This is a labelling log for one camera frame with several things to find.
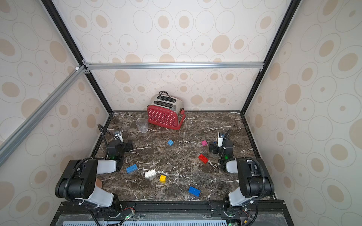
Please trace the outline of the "blue long lego brick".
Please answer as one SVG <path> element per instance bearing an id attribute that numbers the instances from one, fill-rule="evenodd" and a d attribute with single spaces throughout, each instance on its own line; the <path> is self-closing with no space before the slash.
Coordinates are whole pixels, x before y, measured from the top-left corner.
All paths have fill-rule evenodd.
<path id="1" fill-rule="evenodd" d="M 127 174 L 130 174 L 130 173 L 135 172 L 135 171 L 137 171 L 137 170 L 138 170 L 138 167 L 137 167 L 136 164 L 131 165 L 131 166 L 129 166 L 129 167 L 126 168 Z"/>

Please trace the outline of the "magenta small lego brick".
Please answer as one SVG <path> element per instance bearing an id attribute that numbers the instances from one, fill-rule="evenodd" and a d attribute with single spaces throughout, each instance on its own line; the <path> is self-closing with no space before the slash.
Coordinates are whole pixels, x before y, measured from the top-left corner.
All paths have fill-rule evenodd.
<path id="1" fill-rule="evenodd" d="M 204 147 L 207 146 L 207 142 L 206 142 L 205 140 L 202 141 L 201 144 L 202 144 L 202 146 L 204 146 Z"/>

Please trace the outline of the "red lego brick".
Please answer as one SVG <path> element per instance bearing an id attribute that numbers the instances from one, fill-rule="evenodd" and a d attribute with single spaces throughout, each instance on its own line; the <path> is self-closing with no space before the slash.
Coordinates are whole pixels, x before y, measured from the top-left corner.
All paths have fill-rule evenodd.
<path id="1" fill-rule="evenodd" d="M 209 159 L 206 158 L 203 154 L 199 155 L 199 159 L 204 163 L 207 164 L 209 162 Z"/>

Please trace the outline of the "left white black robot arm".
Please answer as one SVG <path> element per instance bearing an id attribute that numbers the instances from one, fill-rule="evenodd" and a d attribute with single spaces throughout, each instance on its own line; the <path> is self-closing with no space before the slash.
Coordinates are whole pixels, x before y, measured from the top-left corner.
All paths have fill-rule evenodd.
<path id="1" fill-rule="evenodd" d="M 106 145 L 106 157 L 87 157 L 82 160 L 70 160 L 55 187 L 55 195 L 69 202 L 87 204 L 95 208 L 112 208 L 121 211 L 117 195 L 107 192 L 96 185 L 97 176 L 121 170 L 124 155 L 133 150 L 133 142 L 123 141 L 122 133 L 112 134 L 98 124 L 101 137 Z"/>

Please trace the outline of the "blue lego brick front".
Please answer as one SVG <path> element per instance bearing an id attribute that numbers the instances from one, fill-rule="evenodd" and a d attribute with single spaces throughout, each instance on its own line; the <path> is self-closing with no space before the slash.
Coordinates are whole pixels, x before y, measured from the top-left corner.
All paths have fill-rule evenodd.
<path id="1" fill-rule="evenodd" d="M 200 196 L 200 193 L 201 191 L 199 189 L 196 189 L 192 186 L 189 187 L 189 193 L 196 196 L 196 197 L 199 197 Z"/>

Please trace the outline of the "white long lego brick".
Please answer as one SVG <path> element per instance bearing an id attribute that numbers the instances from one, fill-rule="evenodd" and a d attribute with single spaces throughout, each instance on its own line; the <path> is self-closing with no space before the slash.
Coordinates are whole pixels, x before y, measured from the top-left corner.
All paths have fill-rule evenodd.
<path id="1" fill-rule="evenodd" d="M 146 178 L 146 179 L 149 179 L 149 178 L 151 178 L 151 177 L 156 176 L 156 171 L 155 171 L 154 169 L 153 169 L 153 170 L 149 170 L 149 171 L 145 172 L 144 175 L 145 175 L 145 178 Z"/>

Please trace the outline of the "light blue small lego brick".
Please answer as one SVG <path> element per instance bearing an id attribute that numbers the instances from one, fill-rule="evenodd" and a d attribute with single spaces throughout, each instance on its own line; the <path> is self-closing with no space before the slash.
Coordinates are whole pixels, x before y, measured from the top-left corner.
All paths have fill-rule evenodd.
<path id="1" fill-rule="evenodd" d="M 169 146 L 172 146 L 174 144 L 174 142 L 172 140 L 169 140 L 167 143 Z"/>

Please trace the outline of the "yellow small lego brick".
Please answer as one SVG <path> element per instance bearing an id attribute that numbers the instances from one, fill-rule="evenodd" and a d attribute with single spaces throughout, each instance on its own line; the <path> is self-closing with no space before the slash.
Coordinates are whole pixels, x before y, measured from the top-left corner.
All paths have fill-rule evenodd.
<path id="1" fill-rule="evenodd" d="M 166 176 L 165 176 L 165 175 L 161 175 L 159 181 L 160 181 L 161 183 L 165 183 L 165 182 L 166 182 Z"/>

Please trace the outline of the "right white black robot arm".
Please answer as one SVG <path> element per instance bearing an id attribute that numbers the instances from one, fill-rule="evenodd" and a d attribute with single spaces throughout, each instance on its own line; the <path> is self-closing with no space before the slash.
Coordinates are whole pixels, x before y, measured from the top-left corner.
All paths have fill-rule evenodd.
<path id="1" fill-rule="evenodd" d="M 265 162 L 261 158 L 235 158 L 230 133 L 231 130 L 218 133 L 217 141 L 209 145 L 209 152 L 219 156 L 219 168 L 238 176 L 239 187 L 228 193 L 226 203 L 229 206 L 244 207 L 273 195 L 274 184 Z"/>

